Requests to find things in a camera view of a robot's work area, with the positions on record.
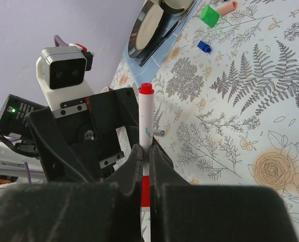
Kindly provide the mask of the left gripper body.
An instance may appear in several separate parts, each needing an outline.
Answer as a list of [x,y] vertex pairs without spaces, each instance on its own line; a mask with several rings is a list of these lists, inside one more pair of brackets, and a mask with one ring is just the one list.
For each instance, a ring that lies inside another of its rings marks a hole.
[[51,111],[65,141],[95,181],[114,173],[108,169],[109,101],[110,93],[105,92],[66,102]]

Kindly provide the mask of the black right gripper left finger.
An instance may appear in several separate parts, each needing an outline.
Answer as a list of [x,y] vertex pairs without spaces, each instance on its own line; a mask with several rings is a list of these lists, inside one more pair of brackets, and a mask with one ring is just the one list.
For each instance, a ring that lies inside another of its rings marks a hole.
[[100,183],[18,185],[0,195],[0,241],[141,241],[143,151]]

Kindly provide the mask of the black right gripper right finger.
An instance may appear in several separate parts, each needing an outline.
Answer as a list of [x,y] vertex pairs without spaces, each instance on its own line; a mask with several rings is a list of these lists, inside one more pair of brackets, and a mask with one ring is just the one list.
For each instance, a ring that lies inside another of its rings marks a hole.
[[191,185],[149,151],[152,241],[297,241],[284,203],[261,186]]

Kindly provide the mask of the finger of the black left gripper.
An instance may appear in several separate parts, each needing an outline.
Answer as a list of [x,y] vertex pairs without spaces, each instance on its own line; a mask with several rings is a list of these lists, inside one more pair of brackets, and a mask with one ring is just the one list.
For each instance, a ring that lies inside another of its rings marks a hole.
[[139,144],[139,100],[136,100],[132,88],[110,91],[108,102],[108,150],[110,158],[108,169],[113,172],[115,163],[124,157],[121,151],[116,129],[125,127],[132,147]]
[[94,181],[65,141],[50,108],[31,112],[27,120],[48,182]]

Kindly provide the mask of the red capped pen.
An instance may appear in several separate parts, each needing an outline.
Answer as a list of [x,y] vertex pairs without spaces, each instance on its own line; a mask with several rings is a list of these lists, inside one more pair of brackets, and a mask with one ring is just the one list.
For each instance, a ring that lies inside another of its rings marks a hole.
[[153,143],[154,89],[143,83],[139,89],[139,144],[143,154],[141,212],[150,211],[149,150]]

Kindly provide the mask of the grey pen cap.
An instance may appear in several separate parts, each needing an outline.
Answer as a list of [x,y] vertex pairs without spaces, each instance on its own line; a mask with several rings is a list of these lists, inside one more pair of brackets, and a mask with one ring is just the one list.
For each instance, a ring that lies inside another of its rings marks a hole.
[[154,129],[153,130],[153,135],[163,137],[165,135],[165,131],[164,130],[159,130],[159,129]]

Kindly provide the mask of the blue pen cap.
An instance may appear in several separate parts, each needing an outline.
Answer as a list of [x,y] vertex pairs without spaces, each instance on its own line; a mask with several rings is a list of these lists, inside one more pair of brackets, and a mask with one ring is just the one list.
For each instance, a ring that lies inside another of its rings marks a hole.
[[205,43],[204,41],[199,41],[197,47],[202,50],[204,53],[211,53],[212,48],[209,44]]

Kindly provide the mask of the green highlighter cap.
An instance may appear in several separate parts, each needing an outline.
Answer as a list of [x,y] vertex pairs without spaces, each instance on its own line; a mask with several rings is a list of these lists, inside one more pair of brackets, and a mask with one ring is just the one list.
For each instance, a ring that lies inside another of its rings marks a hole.
[[213,28],[220,18],[220,14],[209,5],[206,5],[200,14],[200,20],[210,28]]

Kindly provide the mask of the pink pen cap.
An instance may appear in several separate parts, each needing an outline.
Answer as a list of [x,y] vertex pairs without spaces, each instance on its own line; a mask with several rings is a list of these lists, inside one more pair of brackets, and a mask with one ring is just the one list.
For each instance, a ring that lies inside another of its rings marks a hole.
[[226,5],[220,7],[218,12],[221,16],[229,14],[237,9],[238,3],[236,1],[227,2]]

